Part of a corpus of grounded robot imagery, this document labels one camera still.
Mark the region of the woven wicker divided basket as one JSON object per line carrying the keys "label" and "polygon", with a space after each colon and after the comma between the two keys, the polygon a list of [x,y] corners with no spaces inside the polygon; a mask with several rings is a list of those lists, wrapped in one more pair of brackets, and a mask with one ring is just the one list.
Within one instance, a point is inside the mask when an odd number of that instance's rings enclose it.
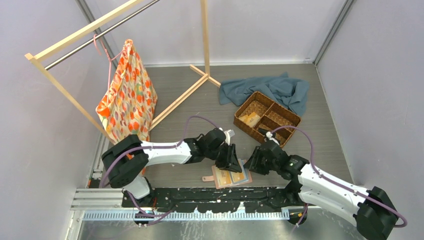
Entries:
{"label": "woven wicker divided basket", "polygon": [[[250,115],[252,112],[260,115],[261,118],[254,127],[249,127],[240,121],[239,117]],[[266,140],[266,135],[260,134],[258,128],[267,129],[271,132],[280,126],[297,127],[301,120],[299,115],[256,91],[235,112],[233,123],[254,140],[263,143]]]}

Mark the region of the orange credit card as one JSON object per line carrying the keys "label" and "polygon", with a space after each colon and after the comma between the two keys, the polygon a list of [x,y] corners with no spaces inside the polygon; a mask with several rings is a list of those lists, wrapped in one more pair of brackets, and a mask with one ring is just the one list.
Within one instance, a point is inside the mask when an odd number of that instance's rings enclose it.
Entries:
{"label": "orange credit card", "polygon": [[238,119],[239,119],[240,121],[242,121],[242,122],[246,123],[247,118],[248,118],[248,115],[243,115],[243,116],[239,117]]}

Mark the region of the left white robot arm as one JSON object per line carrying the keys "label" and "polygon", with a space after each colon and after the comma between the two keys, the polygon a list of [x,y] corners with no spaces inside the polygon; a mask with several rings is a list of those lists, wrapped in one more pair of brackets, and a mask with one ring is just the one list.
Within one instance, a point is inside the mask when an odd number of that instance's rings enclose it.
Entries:
{"label": "left white robot arm", "polygon": [[154,197],[149,181],[141,176],[145,167],[195,164],[210,159],[220,170],[241,173],[243,170],[236,155],[236,146],[229,143],[233,135],[232,130],[214,128],[207,134],[179,142],[154,143],[130,134],[102,154],[105,176],[113,189],[124,189],[141,207],[148,207]]}

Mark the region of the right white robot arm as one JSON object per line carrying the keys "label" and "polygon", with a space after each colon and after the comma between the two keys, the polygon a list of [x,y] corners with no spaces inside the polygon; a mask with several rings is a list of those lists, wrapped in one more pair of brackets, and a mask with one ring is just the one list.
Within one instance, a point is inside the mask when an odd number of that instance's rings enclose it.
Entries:
{"label": "right white robot arm", "polygon": [[274,137],[254,149],[245,167],[260,175],[275,171],[289,181],[284,189],[288,203],[328,210],[355,226],[367,240],[386,240],[399,219],[383,189],[369,190],[326,174],[308,159],[288,155]]}

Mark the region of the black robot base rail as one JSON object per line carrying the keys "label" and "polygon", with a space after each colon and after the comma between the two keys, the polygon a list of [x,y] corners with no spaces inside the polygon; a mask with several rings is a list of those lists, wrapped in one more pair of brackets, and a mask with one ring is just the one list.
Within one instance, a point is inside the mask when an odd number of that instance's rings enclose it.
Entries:
{"label": "black robot base rail", "polygon": [[276,213],[282,209],[303,211],[305,204],[283,187],[158,187],[137,201],[142,208],[175,213]]}

